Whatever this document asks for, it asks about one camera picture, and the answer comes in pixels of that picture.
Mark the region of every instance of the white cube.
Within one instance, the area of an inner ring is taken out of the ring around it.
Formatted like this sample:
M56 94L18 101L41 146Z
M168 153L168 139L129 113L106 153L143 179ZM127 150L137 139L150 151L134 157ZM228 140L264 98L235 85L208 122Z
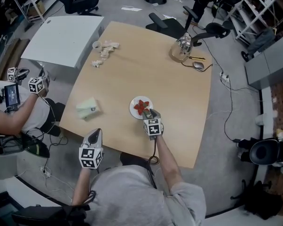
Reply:
M8 81L15 82L15 71L16 68L8 68Z
M149 119L143 121L143 128L148 136L161 134L161 118Z
M38 94L44 89L43 80L41 78L30 78L29 91L34 94Z
M83 168L96 169L102 160L101 149L89 148L86 145L79 148L79 160Z

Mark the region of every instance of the white shirt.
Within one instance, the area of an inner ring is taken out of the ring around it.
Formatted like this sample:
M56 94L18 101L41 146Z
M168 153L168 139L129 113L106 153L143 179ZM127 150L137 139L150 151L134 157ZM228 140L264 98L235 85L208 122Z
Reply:
M1 89L3 89L6 85L11 84L14 83L0 81L0 95L2 95ZM18 86L18 91L20 99L20 105L18 106L18 108L20 108L27 100L27 98L31 95L31 92L22 86ZM0 110L5 112L6 109L6 103L1 103ZM22 128L22 132L26 133L27 131L34 129L35 127L40 128L46 122L49 110L50 108L48 104L43 99L38 98L29 119L26 121Z

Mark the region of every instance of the plate of strawberries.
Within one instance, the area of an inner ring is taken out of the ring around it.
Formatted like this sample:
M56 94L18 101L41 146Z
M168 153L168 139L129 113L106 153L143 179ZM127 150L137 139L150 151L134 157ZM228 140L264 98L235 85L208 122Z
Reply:
M131 115L139 120L142 120L142 113L149 114L150 109L153 109L153 103L146 96L135 97L129 105Z

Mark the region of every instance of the white plate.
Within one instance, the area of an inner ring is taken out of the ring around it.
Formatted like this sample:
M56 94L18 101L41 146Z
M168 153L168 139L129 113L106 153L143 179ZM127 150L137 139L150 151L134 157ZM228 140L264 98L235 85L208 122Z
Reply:
M138 104L140 100L143 102L149 101L149 106L147 106L148 109L153 109L153 103L148 97L145 96L137 96L130 102L129 110L131 115L139 120L142 120L142 115L139 115L137 110L134 109L134 106Z

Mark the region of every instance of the gray sleeve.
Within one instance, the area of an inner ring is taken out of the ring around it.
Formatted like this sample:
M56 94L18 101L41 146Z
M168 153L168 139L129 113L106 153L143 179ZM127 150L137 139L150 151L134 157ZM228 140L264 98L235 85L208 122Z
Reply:
M171 196L175 197L179 204L188 208L196 225L204 222L206 214L206 203L203 189L199 186L179 182L170 190Z

